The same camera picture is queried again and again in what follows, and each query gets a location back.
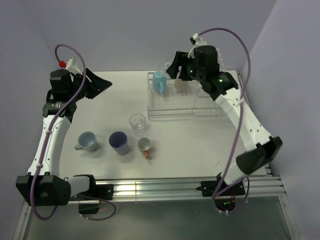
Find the light blue faceted mug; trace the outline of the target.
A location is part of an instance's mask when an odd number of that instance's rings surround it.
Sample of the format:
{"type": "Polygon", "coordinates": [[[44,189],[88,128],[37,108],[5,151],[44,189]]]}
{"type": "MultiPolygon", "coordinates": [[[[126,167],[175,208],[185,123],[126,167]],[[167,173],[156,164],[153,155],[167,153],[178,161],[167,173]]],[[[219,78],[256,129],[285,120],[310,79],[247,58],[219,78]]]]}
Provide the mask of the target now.
{"type": "Polygon", "coordinates": [[[163,70],[158,70],[153,73],[152,87],[157,93],[164,94],[167,87],[167,77],[163,70]]]}

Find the beige tall tumbler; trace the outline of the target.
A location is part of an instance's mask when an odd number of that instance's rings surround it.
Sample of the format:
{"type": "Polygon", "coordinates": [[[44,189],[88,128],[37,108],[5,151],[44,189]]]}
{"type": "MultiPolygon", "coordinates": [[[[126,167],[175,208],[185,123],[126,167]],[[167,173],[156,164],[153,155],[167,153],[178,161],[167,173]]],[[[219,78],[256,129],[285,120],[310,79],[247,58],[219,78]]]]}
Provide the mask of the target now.
{"type": "Polygon", "coordinates": [[[189,89],[189,84],[190,81],[176,78],[173,85],[177,91],[187,91],[189,89]]]}

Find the clear glass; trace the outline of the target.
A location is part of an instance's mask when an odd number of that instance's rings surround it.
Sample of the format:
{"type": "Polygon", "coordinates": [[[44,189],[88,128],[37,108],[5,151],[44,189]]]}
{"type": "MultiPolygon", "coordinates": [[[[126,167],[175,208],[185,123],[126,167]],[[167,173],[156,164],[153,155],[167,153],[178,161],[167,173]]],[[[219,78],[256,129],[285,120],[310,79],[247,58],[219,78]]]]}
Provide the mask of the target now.
{"type": "Polygon", "coordinates": [[[143,134],[146,129],[146,118],[140,113],[135,113],[129,118],[129,124],[136,134],[143,134]]]}

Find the purple tumbler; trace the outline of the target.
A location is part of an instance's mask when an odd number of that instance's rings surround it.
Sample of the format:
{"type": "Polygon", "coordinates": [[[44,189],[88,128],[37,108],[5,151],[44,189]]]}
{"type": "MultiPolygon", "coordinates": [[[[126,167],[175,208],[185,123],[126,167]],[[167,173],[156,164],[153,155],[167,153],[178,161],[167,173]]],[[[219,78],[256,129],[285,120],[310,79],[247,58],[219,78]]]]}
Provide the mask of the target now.
{"type": "Polygon", "coordinates": [[[124,156],[129,152],[128,137],[122,131],[113,132],[109,136],[108,143],[120,156],[124,156]]]}

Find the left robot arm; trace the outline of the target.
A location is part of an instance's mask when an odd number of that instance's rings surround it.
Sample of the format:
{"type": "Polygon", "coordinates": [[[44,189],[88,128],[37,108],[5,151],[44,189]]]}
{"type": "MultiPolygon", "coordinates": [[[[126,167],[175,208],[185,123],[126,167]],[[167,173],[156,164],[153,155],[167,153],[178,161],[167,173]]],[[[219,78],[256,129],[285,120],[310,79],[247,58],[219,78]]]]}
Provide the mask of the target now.
{"type": "Polygon", "coordinates": [[[26,175],[18,176],[16,188],[30,206],[65,206],[80,194],[86,200],[96,197],[98,188],[92,174],[79,174],[64,180],[59,163],[67,131],[77,109],[77,101],[93,99],[112,86],[89,69],[86,74],[57,69],[50,73],[51,89],[42,109],[43,126],[39,145],[26,175]]]}

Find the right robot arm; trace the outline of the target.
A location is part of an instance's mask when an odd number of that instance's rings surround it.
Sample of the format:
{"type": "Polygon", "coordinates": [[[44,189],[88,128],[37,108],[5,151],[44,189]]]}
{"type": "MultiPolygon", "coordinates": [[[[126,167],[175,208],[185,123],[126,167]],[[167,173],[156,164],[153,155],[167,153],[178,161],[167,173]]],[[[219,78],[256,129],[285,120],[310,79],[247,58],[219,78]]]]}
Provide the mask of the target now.
{"type": "Polygon", "coordinates": [[[262,126],[244,99],[245,89],[239,88],[230,73],[220,70],[214,46],[199,46],[192,53],[177,51],[166,73],[171,79],[199,82],[236,127],[229,159],[217,176],[212,198],[229,194],[234,185],[275,158],[283,141],[262,126]]]}

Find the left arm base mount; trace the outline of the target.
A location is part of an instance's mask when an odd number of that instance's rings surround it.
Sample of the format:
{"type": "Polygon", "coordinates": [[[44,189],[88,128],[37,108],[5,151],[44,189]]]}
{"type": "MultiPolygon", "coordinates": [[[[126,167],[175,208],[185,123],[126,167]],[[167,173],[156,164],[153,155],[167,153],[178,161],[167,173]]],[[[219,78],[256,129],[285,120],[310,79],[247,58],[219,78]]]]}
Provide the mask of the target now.
{"type": "Polygon", "coordinates": [[[117,211],[117,207],[114,203],[110,202],[113,199],[114,185],[113,184],[99,184],[96,185],[94,190],[88,190],[72,196],[69,203],[78,203],[78,212],[80,217],[83,217],[91,221],[103,221],[110,219],[117,211]],[[113,207],[113,211],[110,215],[105,217],[92,217],[96,215],[101,209],[102,203],[109,204],[113,207]]]}

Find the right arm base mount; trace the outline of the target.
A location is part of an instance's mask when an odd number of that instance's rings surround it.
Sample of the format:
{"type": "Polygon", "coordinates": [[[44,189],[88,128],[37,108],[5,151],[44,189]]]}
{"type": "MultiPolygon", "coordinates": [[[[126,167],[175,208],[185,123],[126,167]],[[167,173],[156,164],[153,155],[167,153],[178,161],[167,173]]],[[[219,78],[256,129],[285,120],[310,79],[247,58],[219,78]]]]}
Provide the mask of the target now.
{"type": "MultiPolygon", "coordinates": [[[[202,197],[212,197],[218,186],[219,180],[207,180],[201,181],[200,186],[196,188],[200,191],[202,197]]],[[[237,209],[237,199],[236,197],[244,196],[244,200],[239,206],[242,206],[248,198],[250,187],[245,190],[245,185],[243,181],[238,181],[231,185],[223,183],[217,191],[217,197],[228,197],[228,199],[214,199],[214,205],[217,211],[221,214],[224,213],[228,215],[230,212],[234,212],[237,209]]]]}

